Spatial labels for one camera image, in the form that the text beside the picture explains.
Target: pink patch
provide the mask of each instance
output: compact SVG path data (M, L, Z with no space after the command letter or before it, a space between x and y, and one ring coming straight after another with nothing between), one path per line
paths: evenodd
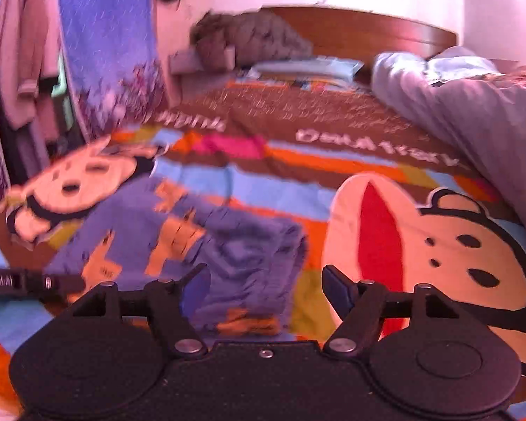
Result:
M265 140L261 136L234 137L211 134L194 144L195 152L213 155L225 153L232 158L260 160L265 157Z

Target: gray blanket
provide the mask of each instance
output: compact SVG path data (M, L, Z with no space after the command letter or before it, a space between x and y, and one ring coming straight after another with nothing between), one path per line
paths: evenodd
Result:
M238 15L206 14L191 31L192 41L207 71L226 71L224 51L236 49L236 66L260 61L312 57L312 43L281 17L269 11Z
M372 91L400 115L464 152L526 226L526 71L429 85L426 62L376 58Z

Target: light blue pillow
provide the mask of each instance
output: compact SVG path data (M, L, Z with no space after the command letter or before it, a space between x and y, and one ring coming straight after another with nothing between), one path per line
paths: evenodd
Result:
M433 83L500 73L491 60L479 57L464 47L454 46L429 60L425 74Z
M362 68L360 60L319 56L310 60L262 61L251 70L252 77L262 74L294 74L303 77L318 76L353 81L353 76Z

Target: metal screw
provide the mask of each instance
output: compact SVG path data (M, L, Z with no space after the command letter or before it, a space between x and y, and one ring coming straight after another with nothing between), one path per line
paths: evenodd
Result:
M175 344L175 350L186 355L192 355L202 350L202 343L196 339L183 339Z
M350 353L356 350L357 344L351 339L333 339L329 342L329 348L337 353Z
M259 352L260 357L264 357L265 359L268 359L270 357L273 357L275 354L271 350L261 350Z

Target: colorful striped bedspread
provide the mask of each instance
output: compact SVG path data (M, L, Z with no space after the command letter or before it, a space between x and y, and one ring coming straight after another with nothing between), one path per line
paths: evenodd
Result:
M0 266L43 270L94 206L140 164L142 173L211 202L302 226L309 249L293 290L288 335L282 337L323 342L332 333L338 318L321 292L321 268L335 264L354 280L374 279L393 290L434 284L508 342L526 375L521 223L460 153L373 96L315 84L238 81L121 129L110 143L146 161L130 168L111 165L109 182L92 181L86 176L100 175L101 167L90 146L79 155L91 160L83 177L65 182L64 189L53 185L69 177L75 158L12 189L0 212ZM95 193L71 199L75 184ZM12 210L18 211L14 218ZM58 308L0 302L4 419L20 411L8 380L9 358ZM392 320L384 333L403 327L404 320ZM526 380L522 389L526 394ZM523 407L517 413L526 417Z

